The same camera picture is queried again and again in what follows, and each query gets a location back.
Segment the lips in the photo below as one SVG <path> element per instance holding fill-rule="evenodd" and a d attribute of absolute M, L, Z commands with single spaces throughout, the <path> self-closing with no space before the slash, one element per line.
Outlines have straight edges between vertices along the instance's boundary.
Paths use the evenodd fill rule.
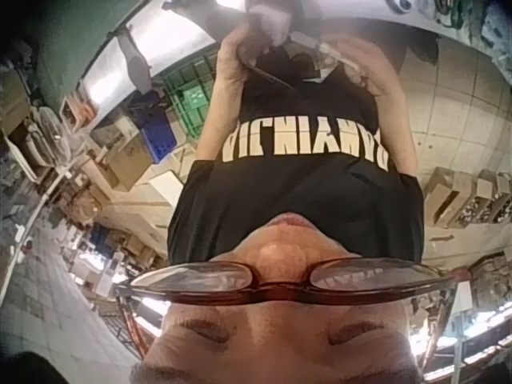
<path fill-rule="evenodd" d="M 316 226 L 314 226 L 309 220 L 305 219 L 300 214 L 280 214 L 279 216 L 276 216 L 270 220 L 266 226 L 277 226 L 282 224 L 288 226 L 301 226 L 304 228 L 311 228 L 312 230 L 317 229 Z"/>

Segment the brown eyeglasses frame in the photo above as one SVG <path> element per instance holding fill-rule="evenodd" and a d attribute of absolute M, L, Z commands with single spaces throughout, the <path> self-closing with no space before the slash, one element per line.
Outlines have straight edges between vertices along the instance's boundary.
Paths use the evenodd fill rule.
<path fill-rule="evenodd" d="M 373 259 L 375 261 L 393 259 Z M 115 288 L 117 293 L 117 301 L 122 316 L 132 339 L 142 358 L 144 358 L 150 348 L 145 342 L 145 338 L 139 329 L 139 325 L 134 320 L 133 311 L 130 309 L 129 297 L 143 296 L 176 302 L 179 304 L 195 305 L 195 306 L 237 306 L 254 304 L 268 301 L 292 301 L 305 304 L 315 304 L 324 306 L 363 306 L 370 304 L 381 304 L 384 302 L 395 302 L 421 294 L 428 294 L 436 290 L 449 292 L 448 299 L 444 303 L 443 310 L 438 314 L 436 321 L 435 335 L 430 339 L 426 352 L 419 359 L 419 367 L 423 370 L 435 352 L 439 337 L 446 328 L 449 320 L 451 307 L 454 303 L 455 292 L 458 280 L 456 276 L 445 271 L 438 270 L 430 266 L 424 266 L 411 263 L 411 266 L 420 266 L 439 275 L 423 282 L 409 283 L 397 287 L 389 287 L 379 290 L 363 290 L 363 291 L 342 291 L 342 290 L 324 290 L 311 285 L 310 275 L 319 266 L 342 260 L 328 260 L 315 263 L 304 273 L 302 282 L 268 282 L 260 284 L 258 272 L 246 264 L 240 262 L 225 262 L 228 264 L 237 264 L 245 267 L 252 273 L 252 282 L 245 288 L 231 292 L 183 292 L 175 290 L 149 290 L 132 286 L 130 283 L 118 284 Z"/>

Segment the tiled floor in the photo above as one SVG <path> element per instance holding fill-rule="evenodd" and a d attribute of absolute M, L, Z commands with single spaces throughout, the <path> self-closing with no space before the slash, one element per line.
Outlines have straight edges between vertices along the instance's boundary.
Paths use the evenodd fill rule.
<path fill-rule="evenodd" d="M 49 230 L 35 230 L 34 249 L 14 269 L 0 309 L 2 352 L 33 351 L 70 384 L 127 383 L 138 360 L 90 310 Z"/>

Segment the man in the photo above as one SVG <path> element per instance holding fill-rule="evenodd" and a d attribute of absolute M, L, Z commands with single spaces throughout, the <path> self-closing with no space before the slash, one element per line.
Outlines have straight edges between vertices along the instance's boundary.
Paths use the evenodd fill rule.
<path fill-rule="evenodd" d="M 234 262 L 231 266 L 242 272 L 219 270 L 205 277 L 202 267 L 192 278 L 184 277 L 220 291 L 224 284 L 253 286 L 239 274 L 240 265 L 264 287 L 300 285 L 312 266 L 332 260 L 420 262 L 417 160 L 406 98 L 384 54 L 358 38 L 328 37 L 362 68 L 364 89 L 339 68 L 321 84 L 289 76 L 294 93 L 248 74 L 236 55 L 247 33 L 246 27 L 236 30 L 218 52 L 197 161 L 169 228 L 171 264 L 208 262 L 224 268 L 224 262 Z M 377 267 L 367 267 L 362 277 L 360 270 L 345 275 L 343 283 L 337 276 L 322 278 L 323 272 L 314 270 L 310 283 L 330 289 L 340 283 L 340 290 L 383 284 Z M 387 286 L 404 275 L 410 276 L 393 274 Z M 305 301 L 173 303 L 162 336 L 134 370 L 132 382 L 421 381 L 402 302 L 322 306 Z"/>

